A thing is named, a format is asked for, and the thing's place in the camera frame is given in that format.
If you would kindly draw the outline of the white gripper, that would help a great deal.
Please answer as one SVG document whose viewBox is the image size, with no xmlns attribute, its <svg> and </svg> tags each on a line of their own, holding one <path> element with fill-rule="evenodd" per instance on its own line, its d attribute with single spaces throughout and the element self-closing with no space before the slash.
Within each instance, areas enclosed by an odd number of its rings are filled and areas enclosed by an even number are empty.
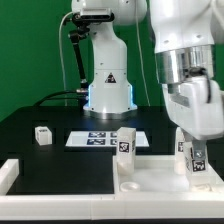
<svg viewBox="0 0 224 224">
<path fill-rule="evenodd" d="M 204 140 L 224 135 L 224 109 L 219 85 L 210 81 L 211 99 L 208 100 L 207 80 L 194 78 L 180 85 L 162 85 L 165 105 L 171 121 L 196 139 L 192 140 L 192 158 L 206 159 Z"/>
</svg>

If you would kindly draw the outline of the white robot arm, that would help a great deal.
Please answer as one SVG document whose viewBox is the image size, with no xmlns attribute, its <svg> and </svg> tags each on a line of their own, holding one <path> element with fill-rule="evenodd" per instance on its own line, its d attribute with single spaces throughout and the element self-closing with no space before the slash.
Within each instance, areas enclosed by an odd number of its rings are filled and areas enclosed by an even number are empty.
<svg viewBox="0 0 224 224">
<path fill-rule="evenodd" d="M 137 108 L 126 77 L 127 49 L 114 25 L 149 18 L 155 38 L 158 82 L 171 121 L 192 143 L 193 157 L 206 157 L 206 142 L 224 135 L 219 85 L 213 80 L 213 18 L 224 0 L 72 0 L 72 21 L 91 36 L 94 80 L 84 110 L 107 119 Z"/>
</svg>

